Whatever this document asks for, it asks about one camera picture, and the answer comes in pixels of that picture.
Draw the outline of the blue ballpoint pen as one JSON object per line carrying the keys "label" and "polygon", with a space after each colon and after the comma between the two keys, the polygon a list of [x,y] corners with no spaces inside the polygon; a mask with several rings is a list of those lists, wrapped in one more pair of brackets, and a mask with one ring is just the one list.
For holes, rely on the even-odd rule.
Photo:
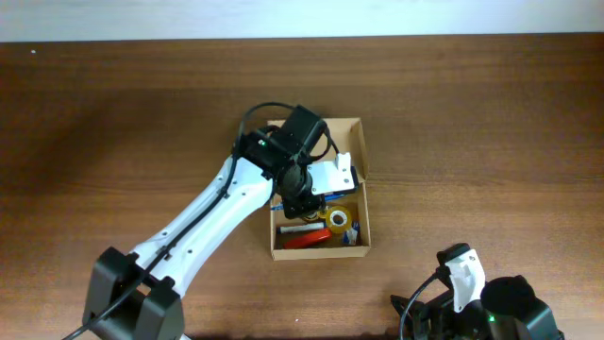
{"label": "blue ballpoint pen", "polygon": [[[333,201],[333,200],[337,200],[339,198],[342,198],[344,196],[347,196],[347,194],[331,194],[331,195],[325,195],[325,202],[329,202],[329,201]],[[271,211],[282,211],[284,209],[284,206],[282,203],[279,203],[276,206],[271,206]]]}

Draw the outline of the yellow adhesive tape roll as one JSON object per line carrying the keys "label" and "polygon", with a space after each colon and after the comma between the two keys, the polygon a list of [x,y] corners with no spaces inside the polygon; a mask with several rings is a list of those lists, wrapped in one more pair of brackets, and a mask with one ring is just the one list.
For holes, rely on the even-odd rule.
{"label": "yellow adhesive tape roll", "polygon": [[333,206],[325,212],[327,228],[335,234],[343,234],[352,227],[352,215],[344,206]]}

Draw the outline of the brown cardboard box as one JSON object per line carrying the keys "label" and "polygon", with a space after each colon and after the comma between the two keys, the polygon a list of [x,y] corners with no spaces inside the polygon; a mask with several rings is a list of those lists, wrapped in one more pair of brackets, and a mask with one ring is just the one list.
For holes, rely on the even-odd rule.
{"label": "brown cardboard box", "polygon": [[338,153],[349,153],[352,159],[352,167],[355,170],[355,181],[358,186],[353,191],[337,192],[333,194],[347,194],[337,200],[325,202],[325,196],[331,194],[319,195],[324,199],[324,206],[318,211],[325,210],[333,206],[346,207],[351,215],[352,222],[360,223],[360,235],[355,246],[344,246],[344,234],[335,234],[332,237],[316,246],[310,246],[301,249],[284,249],[283,245],[299,236],[303,236],[312,231],[297,233],[277,234],[277,227],[298,226],[309,224],[302,217],[288,219],[284,211],[271,211],[271,206],[282,203],[281,197],[275,195],[270,202],[270,231],[271,231],[271,254],[275,261],[286,260],[306,260],[306,259],[328,259],[328,258],[350,258],[363,257],[371,248],[371,234],[369,223],[369,212],[367,208],[366,177],[369,172],[367,162],[367,150],[365,146],[361,119],[359,118],[328,118],[327,127],[330,131],[330,139],[338,147],[337,150],[330,150],[325,157],[315,161],[325,162],[335,159]]}

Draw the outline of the blue whiteboard marker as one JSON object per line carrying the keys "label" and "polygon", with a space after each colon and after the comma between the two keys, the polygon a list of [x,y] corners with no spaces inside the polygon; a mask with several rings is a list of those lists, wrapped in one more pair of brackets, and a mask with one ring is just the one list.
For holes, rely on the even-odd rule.
{"label": "blue whiteboard marker", "polygon": [[304,231],[323,230],[327,227],[325,222],[313,222],[298,226],[277,227],[277,234],[297,233]]}

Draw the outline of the black yellow correction tape dispenser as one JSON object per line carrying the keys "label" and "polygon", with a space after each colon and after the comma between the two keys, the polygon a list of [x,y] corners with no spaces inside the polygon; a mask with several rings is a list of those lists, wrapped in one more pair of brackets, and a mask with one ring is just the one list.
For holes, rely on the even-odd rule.
{"label": "black yellow correction tape dispenser", "polygon": [[308,223],[313,223],[315,221],[324,220],[326,218],[326,214],[327,214],[326,211],[322,210],[322,211],[314,212],[307,216],[303,216],[302,219]]}

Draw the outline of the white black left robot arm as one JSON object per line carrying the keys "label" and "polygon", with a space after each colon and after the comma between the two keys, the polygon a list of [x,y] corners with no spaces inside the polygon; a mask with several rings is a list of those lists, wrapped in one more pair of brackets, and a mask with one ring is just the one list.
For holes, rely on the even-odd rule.
{"label": "white black left robot arm", "polygon": [[95,262],[82,325],[101,339],[177,340],[185,336],[182,299],[211,254],[250,214],[281,195],[309,213],[324,203],[307,167],[327,123],[296,106],[281,126],[239,126],[230,156],[209,186],[168,226],[125,254]]}

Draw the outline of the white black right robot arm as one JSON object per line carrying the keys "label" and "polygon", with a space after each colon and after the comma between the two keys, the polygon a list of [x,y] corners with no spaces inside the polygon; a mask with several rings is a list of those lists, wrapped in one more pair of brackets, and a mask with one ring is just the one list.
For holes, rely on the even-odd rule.
{"label": "white black right robot arm", "polygon": [[477,252],[457,243],[411,297],[390,296],[399,339],[564,340],[550,307],[521,275],[487,280]]}

